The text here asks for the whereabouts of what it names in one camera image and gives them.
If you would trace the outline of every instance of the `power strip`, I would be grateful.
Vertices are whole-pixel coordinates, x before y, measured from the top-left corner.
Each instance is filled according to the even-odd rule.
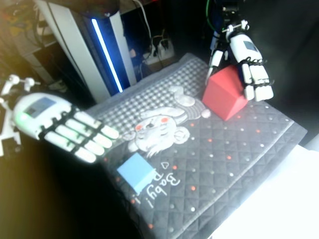
[[[151,65],[156,62],[159,62],[160,60],[163,61],[173,57],[175,55],[173,44],[170,39],[167,40],[167,42],[168,42],[168,49],[165,49],[161,43],[158,45],[158,56],[154,56],[155,46],[152,45],[151,55],[149,56],[149,53],[145,53],[143,55],[145,58],[145,61],[144,61],[145,64]]]

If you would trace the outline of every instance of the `gray quilted blanket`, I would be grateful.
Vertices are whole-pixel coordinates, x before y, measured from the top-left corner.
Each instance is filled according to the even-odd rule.
[[[306,133],[266,102],[223,121],[200,101],[206,70],[186,54],[89,110],[120,132],[103,165],[153,238],[208,238]],[[117,171],[135,152],[156,169],[139,194]]]

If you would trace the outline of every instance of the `red cube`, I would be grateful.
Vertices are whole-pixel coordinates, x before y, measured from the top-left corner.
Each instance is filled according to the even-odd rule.
[[[208,79],[203,103],[223,120],[229,120],[247,104],[237,68],[228,66]]]

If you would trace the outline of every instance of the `robotic hand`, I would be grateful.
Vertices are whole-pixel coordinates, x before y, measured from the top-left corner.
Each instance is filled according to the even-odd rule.
[[[12,75],[7,82],[12,87],[18,81],[21,81],[18,76]],[[32,78],[24,82],[27,90],[35,84]],[[8,93],[11,87],[5,86],[2,92]],[[10,115],[4,124],[10,124],[12,132],[16,126],[30,137],[45,139],[88,163],[103,157],[112,146],[112,139],[119,137],[116,130],[81,112],[68,101],[49,94],[26,95],[17,102],[13,111],[7,109],[7,114],[8,110]]]
[[[264,60],[252,40],[243,33],[248,30],[249,25],[245,20],[239,25],[229,25],[226,30],[226,40],[229,43],[228,51],[225,52],[225,59],[230,55],[231,61],[240,66],[239,75],[243,80],[244,95],[247,100],[262,101],[271,99],[274,96],[271,82],[263,66]],[[213,67],[218,67],[224,52],[216,50],[212,54],[207,79],[210,77]]]

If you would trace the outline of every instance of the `blue led light strip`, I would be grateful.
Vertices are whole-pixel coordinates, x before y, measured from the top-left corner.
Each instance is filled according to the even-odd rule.
[[[102,46],[102,49],[103,49],[104,55],[105,55],[105,57],[106,57],[106,60],[108,61],[109,66],[110,66],[110,68],[111,68],[111,72],[112,72],[113,77],[114,77],[114,79],[115,79],[115,83],[116,83],[116,85],[117,85],[119,91],[122,93],[122,92],[123,92],[123,89],[122,89],[121,83],[120,83],[120,81],[119,81],[118,75],[116,74],[115,68],[114,68],[114,66],[113,66],[113,62],[112,62],[111,57],[110,57],[110,54],[109,54],[109,52],[108,52],[108,49],[106,48],[106,45],[105,45],[105,42],[104,42],[102,33],[101,33],[100,28],[99,28],[99,25],[98,25],[98,22],[97,22],[95,19],[92,19],[92,23],[93,23],[93,26],[94,26],[96,35],[97,35],[98,38],[99,38],[99,41],[100,41],[100,44],[101,44],[101,46]]]

